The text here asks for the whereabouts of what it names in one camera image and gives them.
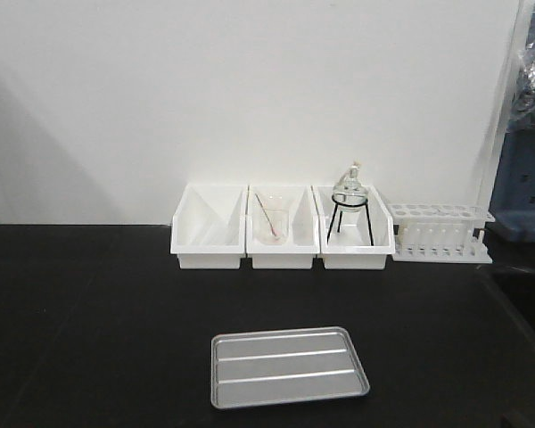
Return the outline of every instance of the black table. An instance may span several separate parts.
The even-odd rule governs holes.
[[[0,426],[499,427],[511,409],[535,423],[535,342],[491,267],[182,271],[169,232],[0,226]],[[349,330],[367,397],[210,405],[212,336],[326,325]]]

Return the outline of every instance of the white wall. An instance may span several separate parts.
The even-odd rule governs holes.
[[[517,0],[0,0],[0,223],[170,221],[186,182],[476,203]]]

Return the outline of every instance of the blue container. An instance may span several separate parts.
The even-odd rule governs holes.
[[[490,212],[489,228],[504,239],[535,243],[535,131],[506,136]]]

